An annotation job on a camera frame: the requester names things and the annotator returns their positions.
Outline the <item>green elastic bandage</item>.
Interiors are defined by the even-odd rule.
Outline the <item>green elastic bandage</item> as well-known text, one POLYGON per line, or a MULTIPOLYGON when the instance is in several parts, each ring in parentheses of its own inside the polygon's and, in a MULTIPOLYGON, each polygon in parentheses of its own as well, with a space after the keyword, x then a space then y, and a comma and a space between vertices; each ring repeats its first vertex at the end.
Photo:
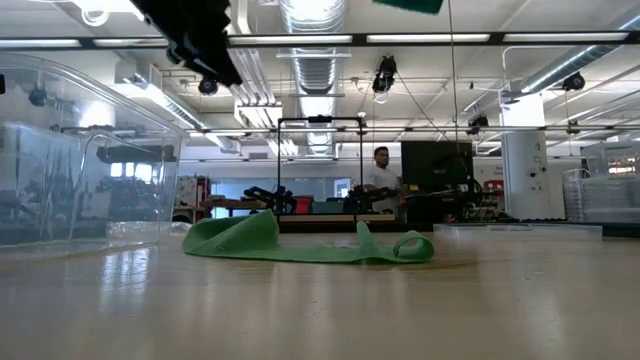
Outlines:
POLYGON ((417 231, 407 231, 395 244, 384 245, 363 221, 356 224, 355 247, 289 246, 279 242, 279 235, 276 216, 270 210, 235 218, 205 218, 190 227, 182 252, 210 258, 327 264, 420 264, 435 256, 432 242, 417 231))

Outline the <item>black overhead light bar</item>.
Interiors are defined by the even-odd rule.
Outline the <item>black overhead light bar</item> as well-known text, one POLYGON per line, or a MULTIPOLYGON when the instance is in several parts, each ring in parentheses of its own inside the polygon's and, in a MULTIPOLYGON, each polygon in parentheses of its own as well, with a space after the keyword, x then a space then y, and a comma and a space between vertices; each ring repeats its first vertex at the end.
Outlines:
MULTIPOLYGON (((230 48, 590 46, 640 45, 640 30, 588 32, 467 32, 230 35, 230 48)), ((162 49, 160 36, 0 38, 0 51, 79 51, 162 49)))

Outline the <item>clear plastic bag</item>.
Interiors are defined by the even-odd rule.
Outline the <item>clear plastic bag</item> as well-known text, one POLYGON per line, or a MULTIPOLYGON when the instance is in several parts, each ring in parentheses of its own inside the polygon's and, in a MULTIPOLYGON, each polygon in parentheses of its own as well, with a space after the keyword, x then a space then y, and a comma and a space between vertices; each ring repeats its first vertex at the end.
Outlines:
POLYGON ((155 242, 171 236, 184 236, 192 225, 184 222, 125 221, 109 222, 111 238, 139 242, 155 242))

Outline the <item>distant black station frame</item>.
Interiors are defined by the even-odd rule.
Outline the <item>distant black station frame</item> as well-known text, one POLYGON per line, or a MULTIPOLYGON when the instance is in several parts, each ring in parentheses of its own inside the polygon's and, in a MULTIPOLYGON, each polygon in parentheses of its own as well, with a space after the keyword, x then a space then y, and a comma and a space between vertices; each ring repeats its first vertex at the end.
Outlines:
MULTIPOLYGON (((297 129, 301 132, 332 132, 331 130, 335 130, 334 132, 354 132, 359 135, 359 146, 360 146, 360 155, 359 155, 359 185, 364 186, 364 159, 363 159, 363 118, 359 116, 331 116, 331 115, 316 115, 316 116, 307 116, 307 117, 281 117, 278 119, 277 127, 276 127, 276 140, 277 140, 277 186, 276 190, 281 186, 281 165, 282 165, 282 151, 280 140, 282 140, 283 127, 282 124, 285 122, 294 122, 294 121, 307 121, 310 124, 331 124, 334 121, 353 121, 357 124, 356 130, 348 130, 347 127, 338 127, 334 128, 332 125, 326 128, 303 128, 297 129)), ((280 218, 283 215, 283 200, 278 199, 276 201, 276 211, 274 212, 277 217, 277 221, 280 222, 280 218)))

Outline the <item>black monitor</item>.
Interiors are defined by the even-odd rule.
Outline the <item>black monitor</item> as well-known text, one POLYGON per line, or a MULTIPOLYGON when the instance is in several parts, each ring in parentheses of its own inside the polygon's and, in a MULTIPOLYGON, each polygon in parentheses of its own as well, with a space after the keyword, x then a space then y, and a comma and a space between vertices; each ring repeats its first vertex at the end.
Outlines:
POLYGON ((455 141, 403 141, 401 172, 406 185, 469 184, 474 179, 472 145, 455 141))

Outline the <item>clear plastic container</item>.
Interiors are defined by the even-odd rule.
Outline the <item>clear plastic container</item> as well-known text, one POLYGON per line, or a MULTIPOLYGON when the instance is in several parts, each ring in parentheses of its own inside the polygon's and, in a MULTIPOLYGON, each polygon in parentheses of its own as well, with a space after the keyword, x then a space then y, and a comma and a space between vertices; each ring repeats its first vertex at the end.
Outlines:
POLYGON ((0 262, 167 237, 187 140, 68 66, 0 53, 0 262))

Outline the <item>white round pillar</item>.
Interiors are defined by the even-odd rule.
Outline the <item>white round pillar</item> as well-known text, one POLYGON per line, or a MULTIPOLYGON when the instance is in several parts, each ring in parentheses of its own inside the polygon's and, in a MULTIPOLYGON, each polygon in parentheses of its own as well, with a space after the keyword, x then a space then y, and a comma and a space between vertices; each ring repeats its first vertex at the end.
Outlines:
MULTIPOLYGON (((542 94, 523 96, 502 105, 500 124, 505 127, 544 126, 542 94)), ((545 132, 504 132, 501 152, 507 213, 518 220, 548 218, 552 206, 545 132)))

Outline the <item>teal elastic bandage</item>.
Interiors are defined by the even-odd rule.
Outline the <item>teal elastic bandage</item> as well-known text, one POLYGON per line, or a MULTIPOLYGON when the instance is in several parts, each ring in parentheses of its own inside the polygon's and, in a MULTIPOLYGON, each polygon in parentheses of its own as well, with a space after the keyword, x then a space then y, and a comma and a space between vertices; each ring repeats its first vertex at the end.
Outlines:
POLYGON ((442 8, 444 0, 372 0, 374 3, 391 6, 403 10, 438 14, 442 8))

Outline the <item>silver ceiling duct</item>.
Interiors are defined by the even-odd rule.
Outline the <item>silver ceiling duct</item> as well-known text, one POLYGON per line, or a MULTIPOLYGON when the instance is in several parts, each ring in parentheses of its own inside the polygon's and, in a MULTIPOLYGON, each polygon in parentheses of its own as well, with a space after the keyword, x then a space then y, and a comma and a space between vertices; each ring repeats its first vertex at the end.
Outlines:
MULTIPOLYGON (((284 27, 292 34, 339 33, 344 30, 346 0, 278 0, 284 27)), ((334 155, 329 122, 311 122, 311 117, 336 114, 336 93, 340 70, 335 47, 293 48, 292 68, 299 96, 299 114, 311 131, 306 135, 305 154, 334 155)))
POLYGON ((612 30, 583 32, 543 32, 519 35, 516 43, 569 46, 571 50, 546 67, 511 87, 514 97, 539 93, 577 74, 582 68, 609 55, 619 47, 640 42, 640 10, 625 15, 612 30))

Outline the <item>wooden table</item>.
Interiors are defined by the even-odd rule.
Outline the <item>wooden table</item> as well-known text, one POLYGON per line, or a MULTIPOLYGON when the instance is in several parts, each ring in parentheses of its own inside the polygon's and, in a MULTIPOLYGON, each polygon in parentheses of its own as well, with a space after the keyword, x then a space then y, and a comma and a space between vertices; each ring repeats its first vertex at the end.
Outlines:
POLYGON ((266 204, 257 200, 235 200, 212 198, 201 203, 201 206, 209 210, 213 218, 219 218, 218 210, 226 212, 225 217, 233 217, 237 211, 249 211, 250 213, 264 210, 266 204))

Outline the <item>person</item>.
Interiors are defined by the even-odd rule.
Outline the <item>person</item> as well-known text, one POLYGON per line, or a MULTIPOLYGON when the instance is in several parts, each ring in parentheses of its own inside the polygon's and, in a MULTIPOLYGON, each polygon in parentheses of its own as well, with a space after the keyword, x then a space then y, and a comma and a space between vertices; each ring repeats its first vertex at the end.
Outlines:
MULTIPOLYGON (((385 146, 374 150, 375 166, 369 171, 365 180, 367 190, 390 189, 400 190, 399 177, 389 168, 389 149, 385 146)), ((372 203, 375 212, 388 212, 396 215, 399 208, 399 197, 389 197, 372 203)))

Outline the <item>stack of clear lids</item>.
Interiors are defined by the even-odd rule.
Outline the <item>stack of clear lids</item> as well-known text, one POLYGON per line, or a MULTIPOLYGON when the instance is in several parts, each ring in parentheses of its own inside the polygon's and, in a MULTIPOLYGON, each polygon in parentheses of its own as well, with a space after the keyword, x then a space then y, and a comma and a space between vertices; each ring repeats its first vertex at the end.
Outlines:
POLYGON ((571 169, 562 173, 563 203, 565 217, 568 221, 585 221, 584 180, 589 176, 589 171, 584 168, 571 169))

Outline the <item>stack of clear containers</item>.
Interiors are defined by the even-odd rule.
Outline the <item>stack of clear containers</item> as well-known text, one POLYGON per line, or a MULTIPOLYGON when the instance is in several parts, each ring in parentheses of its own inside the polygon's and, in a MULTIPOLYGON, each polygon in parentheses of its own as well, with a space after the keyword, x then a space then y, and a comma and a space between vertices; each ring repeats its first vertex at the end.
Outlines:
POLYGON ((640 142, 607 142, 581 151, 588 177, 582 181, 587 222, 640 223, 640 142))

